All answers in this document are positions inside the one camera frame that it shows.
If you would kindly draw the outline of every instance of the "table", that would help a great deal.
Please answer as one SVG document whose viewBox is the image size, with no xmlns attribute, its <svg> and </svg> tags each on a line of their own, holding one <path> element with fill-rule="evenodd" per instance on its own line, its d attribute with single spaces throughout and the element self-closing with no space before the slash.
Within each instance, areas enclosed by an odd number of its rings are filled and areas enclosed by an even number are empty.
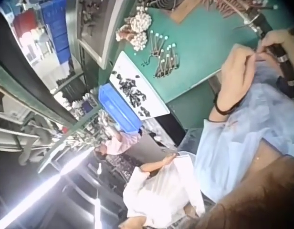
<svg viewBox="0 0 294 229">
<path fill-rule="evenodd" d="M 269 23 L 274 29 L 288 28 L 294 25 L 294 19 L 279 0 L 269 0 L 269 4 L 278 4 L 278 10 L 265 10 Z M 180 25 L 175 24 L 167 15 L 157 9 L 149 9 L 152 16 L 152 30 L 169 36 L 169 43 L 176 43 L 180 55 L 180 67 L 165 78 L 156 79 L 154 73 L 157 60 L 152 59 L 150 65 L 142 67 L 150 53 L 148 42 L 143 51 L 135 52 L 130 44 L 125 52 L 149 80 L 165 103 L 168 103 L 198 84 L 207 80 L 220 69 L 235 43 L 255 46 L 257 37 L 251 29 L 240 28 L 243 25 L 240 17 L 234 15 L 223 19 L 217 11 L 207 12 L 197 7 Z"/>
</svg>

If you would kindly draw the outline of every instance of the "light blue shirt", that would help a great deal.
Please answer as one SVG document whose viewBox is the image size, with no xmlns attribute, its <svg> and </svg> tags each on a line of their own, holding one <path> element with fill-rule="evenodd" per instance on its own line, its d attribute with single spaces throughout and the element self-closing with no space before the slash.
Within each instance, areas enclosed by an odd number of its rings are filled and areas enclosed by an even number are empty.
<svg viewBox="0 0 294 229">
<path fill-rule="evenodd" d="M 294 101 L 277 89 L 277 78 L 266 62 L 257 62 L 252 86 L 227 122 L 204 121 L 195 176 L 214 202 L 240 183 L 262 139 L 294 156 Z"/>
</svg>

